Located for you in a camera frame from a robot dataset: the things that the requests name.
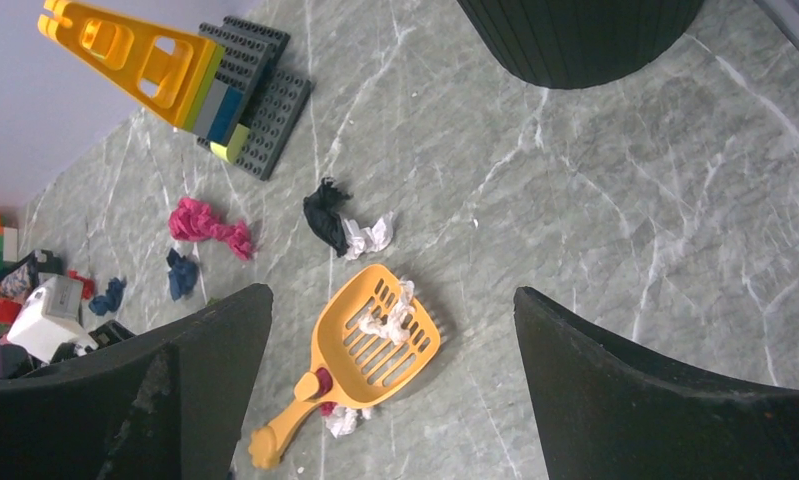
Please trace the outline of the yellow slotted plastic scoop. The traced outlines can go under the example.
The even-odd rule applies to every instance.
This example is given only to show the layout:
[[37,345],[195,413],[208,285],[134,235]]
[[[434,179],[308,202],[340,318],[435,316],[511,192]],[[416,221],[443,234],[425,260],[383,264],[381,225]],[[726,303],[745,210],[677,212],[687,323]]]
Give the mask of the yellow slotted plastic scoop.
[[[415,290],[416,312],[403,323],[410,338],[402,345],[364,334],[357,326],[367,314],[386,319],[401,292],[399,281],[386,266],[371,264],[328,302],[313,329],[310,367],[295,385],[290,405],[251,435],[248,452],[255,467],[276,467],[299,426],[323,401],[354,409],[374,407],[395,395],[434,358],[441,345],[440,331]],[[320,367],[330,372],[333,387],[316,400],[315,372]]]

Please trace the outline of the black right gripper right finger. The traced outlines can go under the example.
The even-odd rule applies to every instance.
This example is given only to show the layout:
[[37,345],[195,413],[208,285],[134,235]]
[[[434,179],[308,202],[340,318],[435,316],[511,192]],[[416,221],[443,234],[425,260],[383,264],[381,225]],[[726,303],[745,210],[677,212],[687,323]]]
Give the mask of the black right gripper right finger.
[[553,479],[799,479],[799,390],[713,373],[530,287],[514,321]]

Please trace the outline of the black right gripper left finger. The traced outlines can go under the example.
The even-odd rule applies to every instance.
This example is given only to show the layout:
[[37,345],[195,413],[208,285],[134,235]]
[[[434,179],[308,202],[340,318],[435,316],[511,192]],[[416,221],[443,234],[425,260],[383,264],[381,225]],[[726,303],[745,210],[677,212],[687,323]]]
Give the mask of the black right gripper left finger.
[[255,283],[185,318],[0,379],[0,479],[222,479],[272,325]]

